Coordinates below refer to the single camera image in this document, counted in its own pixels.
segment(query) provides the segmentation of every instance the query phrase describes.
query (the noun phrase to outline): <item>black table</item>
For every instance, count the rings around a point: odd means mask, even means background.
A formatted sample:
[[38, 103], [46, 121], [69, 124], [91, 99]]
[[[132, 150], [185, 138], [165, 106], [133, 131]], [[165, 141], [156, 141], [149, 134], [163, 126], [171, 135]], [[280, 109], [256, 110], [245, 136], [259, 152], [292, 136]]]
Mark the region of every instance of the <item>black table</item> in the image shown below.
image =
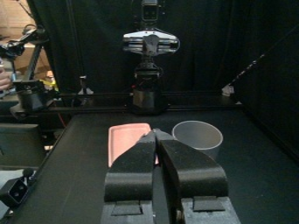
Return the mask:
[[241, 109], [75, 115], [53, 147], [12, 223], [100, 223], [108, 170], [108, 128], [149, 123], [171, 133], [199, 120], [221, 131], [217, 162], [228, 176], [228, 196], [244, 224], [299, 222], [299, 168]]

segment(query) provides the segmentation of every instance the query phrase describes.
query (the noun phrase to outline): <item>black curtain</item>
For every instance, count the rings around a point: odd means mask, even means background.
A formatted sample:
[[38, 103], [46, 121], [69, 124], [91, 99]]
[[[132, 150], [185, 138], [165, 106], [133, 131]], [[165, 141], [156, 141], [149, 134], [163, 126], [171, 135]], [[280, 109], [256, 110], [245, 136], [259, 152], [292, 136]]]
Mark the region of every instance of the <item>black curtain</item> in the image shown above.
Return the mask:
[[[181, 41], [176, 54], [155, 63], [164, 91], [220, 90], [235, 83], [236, 97], [299, 156], [299, 2], [295, 0], [160, 0], [157, 28]], [[61, 92], [80, 91], [80, 76], [96, 93], [128, 92], [140, 56], [123, 52], [135, 32], [141, 0], [28, 0]]]
[[256, 67], [237, 80], [237, 98], [299, 158], [299, 2], [255, 1], [239, 64], [264, 53]]
[[[136, 31], [141, 0], [28, 0], [36, 23], [49, 34], [45, 47], [60, 91], [80, 91], [80, 76], [96, 92], [128, 91], [140, 56], [123, 52], [123, 35]], [[220, 89], [233, 77], [249, 1], [160, 1], [157, 28], [181, 47], [155, 57], [163, 90]]]

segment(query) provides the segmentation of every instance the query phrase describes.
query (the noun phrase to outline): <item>gray cup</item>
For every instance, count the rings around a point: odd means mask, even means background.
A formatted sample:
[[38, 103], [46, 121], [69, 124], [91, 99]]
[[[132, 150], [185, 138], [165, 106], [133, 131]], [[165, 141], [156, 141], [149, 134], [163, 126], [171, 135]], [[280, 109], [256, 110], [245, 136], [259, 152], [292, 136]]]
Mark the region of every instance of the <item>gray cup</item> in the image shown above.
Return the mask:
[[177, 141], [216, 159], [223, 135], [211, 124], [199, 121], [180, 122], [172, 128], [172, 136]]

